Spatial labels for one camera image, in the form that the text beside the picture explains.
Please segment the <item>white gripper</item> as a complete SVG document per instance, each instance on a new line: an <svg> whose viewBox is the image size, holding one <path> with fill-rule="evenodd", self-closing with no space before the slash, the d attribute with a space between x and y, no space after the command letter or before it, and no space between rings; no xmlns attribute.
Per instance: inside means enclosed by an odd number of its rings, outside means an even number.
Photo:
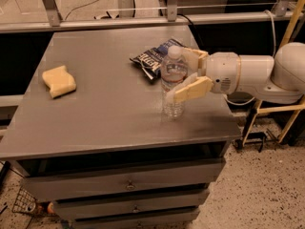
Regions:
<svg viewBox="0 0 305 229"><path fill-rule="evenodd" d="M216 52L209 55L206 51L184 48L182 55L192 74L166 93L167 103L181 103L203 97L210 90L215 94L234 92L240 70L240 60L236 53Z"/></svg>

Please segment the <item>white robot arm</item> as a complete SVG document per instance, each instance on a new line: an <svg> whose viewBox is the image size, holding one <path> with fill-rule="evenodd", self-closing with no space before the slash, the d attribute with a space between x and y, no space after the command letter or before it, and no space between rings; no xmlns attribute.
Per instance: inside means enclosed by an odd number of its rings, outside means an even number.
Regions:
<svg viewBox="0 0 305 229"><path fill-rule="evenodd" d="M194 73L173 87L168 103L180 103L214 94L242 92L278 104L292 104L305 94L305 44L288 43L274 56L238 55L185 48Z"/></svg>

